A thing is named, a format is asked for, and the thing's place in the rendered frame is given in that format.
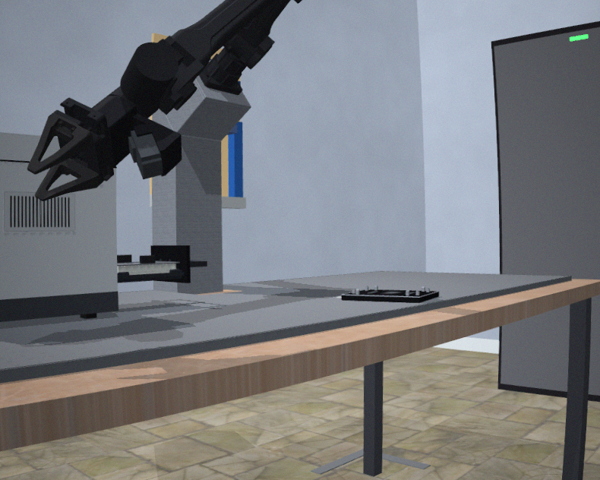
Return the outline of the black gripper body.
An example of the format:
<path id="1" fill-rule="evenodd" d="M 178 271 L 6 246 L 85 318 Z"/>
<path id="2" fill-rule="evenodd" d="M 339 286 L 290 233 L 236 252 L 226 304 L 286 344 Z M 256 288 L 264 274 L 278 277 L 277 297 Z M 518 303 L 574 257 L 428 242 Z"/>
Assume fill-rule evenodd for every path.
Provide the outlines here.
<path id="1" fill-rule="evenodd" d="M 65 114 L 58 110 L 54 111 L 87 129 L 93 135 L 94 145 L 70 159 L 98 173 L 101 183 L 108 181 L 114 175 L 114 169 L 106 117 L 98 110 L 115 96 L 105 97 L 92 108 L 68 97 L 60 104 L 64 107 Z"/>

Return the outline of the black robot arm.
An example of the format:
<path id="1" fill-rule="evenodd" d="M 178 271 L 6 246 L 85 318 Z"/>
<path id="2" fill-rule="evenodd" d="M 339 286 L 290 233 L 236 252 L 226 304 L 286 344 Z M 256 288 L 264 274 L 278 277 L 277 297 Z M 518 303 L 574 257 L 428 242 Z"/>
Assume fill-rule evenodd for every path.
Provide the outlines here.
<path id="1" fill-rule="evenodd" d="M 239 95 L 238 79 L 275 43 L 270 29 L 289 2 L 225 0 L 190 27 L 138 46 L 121 86 L 108 95 L 116 96 L 98 110 L 106 116 L 113 167 L 130 153 L 143 179 L 167 175 L 182 160 L 182 135 L 148 118 L 180 109 L 198 75 L 208 88 Z"/>

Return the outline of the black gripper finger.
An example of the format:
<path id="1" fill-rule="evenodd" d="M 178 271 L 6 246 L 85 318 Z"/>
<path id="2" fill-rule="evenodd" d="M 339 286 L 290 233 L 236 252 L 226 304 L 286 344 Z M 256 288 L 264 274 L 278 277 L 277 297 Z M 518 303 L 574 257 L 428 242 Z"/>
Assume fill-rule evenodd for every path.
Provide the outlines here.
<path id="1" fill-rule="evenodd" d="M 49 190 L 51 185 L 60 177 L 60 175 L 63 174 L 71 174 L 77 179 Z M 98 173 L 88 169 L 85 166 L 82 166 L 80 163 L 77 163 L 74 160 L 67 159 L 64 162 L 50 168 L 39 188 L 37 189 L 35 197 L 41 201 L 46 201 L 63 194 L 97 188 L 100 184 L 101 181 Z"/>
<path id="2" fill-rule="evenodd" d="M 68 143 L 50 157 L 40 161 L 55 136 Z M 90 131 L 56 113 L 52 113 L 46 121 L 27 170 L 33 174 L 38 174 L 91 148 L 93 145 L 93 135 Z"/>

